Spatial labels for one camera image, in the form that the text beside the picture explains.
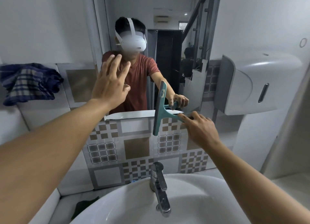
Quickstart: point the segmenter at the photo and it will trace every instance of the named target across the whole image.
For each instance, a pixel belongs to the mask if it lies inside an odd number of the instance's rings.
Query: red t-shirt
[[[106,61],[112,54],[115,56],[117,51],[108,51],[102,56],[102,62]],[[110,111],[110,114],[118,112],[133,112],[147,110],[146,100],[146,84],[147,76],[160,72],[153,58],[148,58],[143,54],[139,54],[134,65],[130,66],[125,83],[130,86],[130,91],[125,101]]]

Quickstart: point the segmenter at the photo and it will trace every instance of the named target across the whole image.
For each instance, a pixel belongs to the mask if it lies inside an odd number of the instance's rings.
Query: paper towel dispenser
[[[296,56],[281,52],[224,54],[214,106],[226,115],[281,109],[300,68]]]

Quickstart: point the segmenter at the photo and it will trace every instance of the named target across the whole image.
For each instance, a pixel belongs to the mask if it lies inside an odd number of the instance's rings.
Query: chrome faucet
[[[156,206],[156,210],[160,211],[162,216],[167,218],[171,213],[171,208],[166,194],[167,184],[162,174],[163,169],[164,166],[162,163],[154,162],[151,165],[150,187],[157,197],[158,205]]]

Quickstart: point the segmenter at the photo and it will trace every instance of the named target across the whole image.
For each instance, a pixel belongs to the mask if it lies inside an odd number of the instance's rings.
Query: teal squeegee
[[[167,108],[171,107],[169,105],[164,105],[166,98],[166,91],[167,91],[167,84],[164,81],[161,81],[155,109],[155,118],[153,127],[154,136],[158,135],[160,122],[163,118],[173,118],[182,121],[180,117],[173,115],[166,110]],[[179,107],[178,102],[174,102],[171,108],[176,109],[178,107]]]

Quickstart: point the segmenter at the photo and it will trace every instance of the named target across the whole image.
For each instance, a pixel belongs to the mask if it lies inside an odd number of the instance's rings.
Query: ear
[[[117,44],[120,44],[120,42],[119,42],[119,40],[118,40],[117,37],[115,37],[115,42],[116,42]]]

